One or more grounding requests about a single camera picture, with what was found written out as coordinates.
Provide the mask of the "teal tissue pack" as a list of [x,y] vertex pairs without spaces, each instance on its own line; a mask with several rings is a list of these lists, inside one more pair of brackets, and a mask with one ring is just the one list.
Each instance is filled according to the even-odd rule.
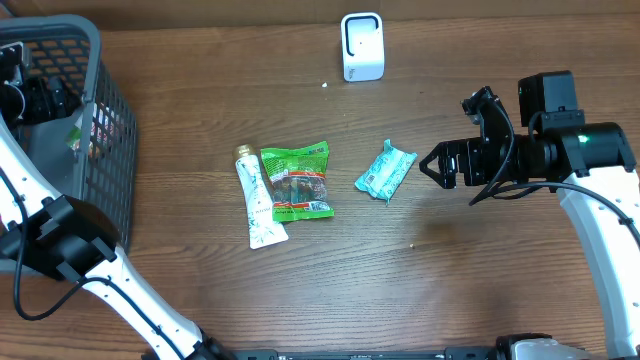
[[399,150],[392,145],[390,139],[386,139],[382,153],[355,181],[354,186],[368,193],[372,198],[384,200],[389,204],[416,158],[417,153]]

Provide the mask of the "green snack bag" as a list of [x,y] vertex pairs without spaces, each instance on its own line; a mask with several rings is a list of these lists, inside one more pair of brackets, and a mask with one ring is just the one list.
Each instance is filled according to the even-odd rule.
[[273,220],[294,222],[329,218],[326,141],[298,149],[263,148],[261,160],[273,187]]

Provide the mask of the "white tube with gold cap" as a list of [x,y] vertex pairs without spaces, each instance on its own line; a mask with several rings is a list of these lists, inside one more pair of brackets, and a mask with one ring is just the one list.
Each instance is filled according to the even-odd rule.
[[273,220],[273,200],[264,182],[256,151],[244,144],[234,149],[235,168],[244,194],[252,250],[287,241],[284,226]]

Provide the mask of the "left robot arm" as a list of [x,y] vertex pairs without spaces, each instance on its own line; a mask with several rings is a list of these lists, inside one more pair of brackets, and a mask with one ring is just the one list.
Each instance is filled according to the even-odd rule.
[[28,121],[40,104],[26,82],[1,79],[4,120],[1,178],[19,209],[7,220],[3,254],[73,283],[103,299],[152,347],[159,359],[231,359],[233,353],[173,309],[135,270],[120,244],[120,231],[98,207],[60,194],[37,171],[13,138],[13,124]]

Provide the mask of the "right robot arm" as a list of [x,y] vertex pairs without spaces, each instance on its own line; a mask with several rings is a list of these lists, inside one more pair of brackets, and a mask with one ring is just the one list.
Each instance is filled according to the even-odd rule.
[[599,298],[606,358],[639,356],[639,175],[623,129],[589,124],[569,71],[518,82],[524,135],[485,86],[462,100],[475,138],[439,143],[419,163],[440,187],[457,175],[480,187],[472,199],[516,200],[540,189],[557,195],[579,237]]

